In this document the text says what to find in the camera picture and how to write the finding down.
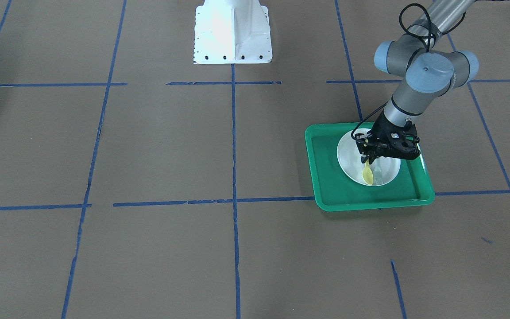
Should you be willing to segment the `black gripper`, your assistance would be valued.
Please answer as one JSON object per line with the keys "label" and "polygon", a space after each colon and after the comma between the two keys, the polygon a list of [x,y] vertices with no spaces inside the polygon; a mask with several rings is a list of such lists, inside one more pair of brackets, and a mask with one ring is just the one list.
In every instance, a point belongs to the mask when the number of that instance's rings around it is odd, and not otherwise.
{"label": "black gripper", "polygon": [[419,137],[415,125],[406,121],[404,127],[392,124],[381,113],[366,133],[355,133],[355,141],[361,154],[360,161],[373,164],[377,158],[390,157],[413,161],[421,155]]}

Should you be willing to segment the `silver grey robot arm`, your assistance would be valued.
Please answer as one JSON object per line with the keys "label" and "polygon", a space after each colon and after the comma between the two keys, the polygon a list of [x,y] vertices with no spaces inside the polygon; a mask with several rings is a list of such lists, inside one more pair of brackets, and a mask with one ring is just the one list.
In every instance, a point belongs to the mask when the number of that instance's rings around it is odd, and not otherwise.
{"label": "silver grey robot arm", "polygon": [[352,132],[362,163],[380,157],[413,161],[421,155],[416,123],[429,105],[452,89],[469,83],[479,72],[473,52],[439,52],[434,46],[457,28],[472,0],[436,0],[429,6],[417,3],[421,16],[403,35],[379,45],[374,55],[378,70],[402,78],[388,101],[376,110],[377,119],[367,133]]}

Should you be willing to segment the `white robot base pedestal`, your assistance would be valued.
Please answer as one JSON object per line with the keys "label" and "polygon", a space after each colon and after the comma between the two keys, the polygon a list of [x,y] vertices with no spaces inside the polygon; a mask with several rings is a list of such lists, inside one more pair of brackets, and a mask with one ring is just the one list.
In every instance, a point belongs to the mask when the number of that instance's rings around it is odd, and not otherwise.
{"label": "white robot base pedestal", "polygon": [[205,0],[196,7],[193,63],[273,60],[269,10],[258,0]]}

